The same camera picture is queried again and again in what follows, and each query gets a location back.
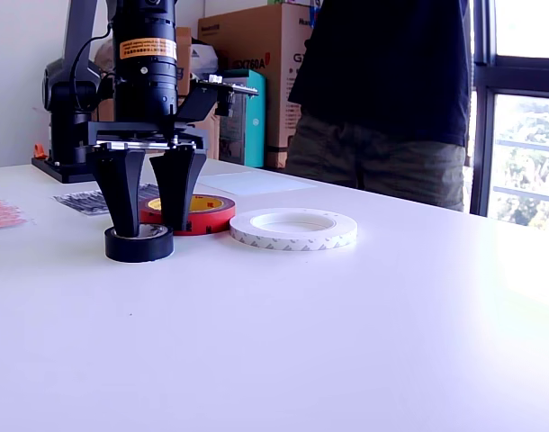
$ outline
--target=tape roll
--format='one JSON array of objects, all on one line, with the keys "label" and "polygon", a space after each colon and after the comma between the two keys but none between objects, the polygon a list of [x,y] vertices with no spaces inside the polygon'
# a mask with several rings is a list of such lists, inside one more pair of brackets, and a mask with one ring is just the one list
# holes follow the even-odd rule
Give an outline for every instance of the tape roll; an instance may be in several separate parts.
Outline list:
[{"label": "tape roll", "polygon": [[356,242],[358,225],[333,211],[273,209],[250,211],[230,221],[230,235],[240,243],[272,250],[310,252]]},{"label": "tape roll", "polygon": [[170,257],[175,251],[173,233],[162,225],[140,225],[136,238],[119,237],[114,228],[104,233],[106,255],[120,263],[148,263]]},{"label": "tape roll", "polygon": [[[237,212],[235,202],[219,196],[194,195],[188,216],[186,231],[176,231],[176,236],[203,236],[228,231],[230,220]],[[160,199],[147,200],[140,206],[142,223],[163,223]]]}]

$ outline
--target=white tape roll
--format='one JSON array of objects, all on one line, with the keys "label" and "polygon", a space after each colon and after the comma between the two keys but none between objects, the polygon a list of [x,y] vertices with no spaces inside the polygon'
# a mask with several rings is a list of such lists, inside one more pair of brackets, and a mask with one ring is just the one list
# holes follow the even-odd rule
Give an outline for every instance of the white tape roll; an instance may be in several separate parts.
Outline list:
[{"label": "white tape roll", "polygon": [[250,211],[230,221],[230,235],[255,248],[302,251],[342,248],[356,241],[358,226],[333,211]]}]

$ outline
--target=black t-shirt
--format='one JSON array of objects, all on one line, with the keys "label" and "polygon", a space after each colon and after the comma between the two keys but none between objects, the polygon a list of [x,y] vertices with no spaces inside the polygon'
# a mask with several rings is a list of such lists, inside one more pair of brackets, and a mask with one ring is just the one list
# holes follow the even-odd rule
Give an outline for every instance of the black t-shirt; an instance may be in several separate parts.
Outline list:
[{"label": "black t-shirt", "polygon": [[468,0],[326,0],[290,101],[332,122],[463,146]]}]

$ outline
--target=red tape roll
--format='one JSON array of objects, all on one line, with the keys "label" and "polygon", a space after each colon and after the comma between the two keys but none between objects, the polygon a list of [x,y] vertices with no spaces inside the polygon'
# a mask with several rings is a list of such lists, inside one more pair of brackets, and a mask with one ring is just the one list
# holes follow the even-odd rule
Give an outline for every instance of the red tape roll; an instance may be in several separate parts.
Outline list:
[{"label": "red tape roll", "polygon": [[[230,220],[236,215],[235,202],[219,196],[193,195],[187,231],[176,231],[176,236],[203,236],[228,231]],[[140,222],[162,224],[160,199],[149,199],[140,205]]]}]

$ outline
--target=tree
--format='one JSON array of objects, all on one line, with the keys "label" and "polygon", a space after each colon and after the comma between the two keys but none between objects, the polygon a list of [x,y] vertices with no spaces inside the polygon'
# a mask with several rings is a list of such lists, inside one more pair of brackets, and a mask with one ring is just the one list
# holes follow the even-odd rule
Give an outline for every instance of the tree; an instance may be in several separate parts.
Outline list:
[{"label": "tree", "polygon": [[[514,102],[521,98],[509,99],[507,101]],[[523,103],[505,105],[499,106],[507,108],[502,110],[503,117],[497,119],[499,140],[549,145],[549,100],[526,98]],[[493,184],[549,194],[549,152],[496,146]],[[549,202],[509,194],[495,194],[494,197],[490,216],[549,230]]]}]

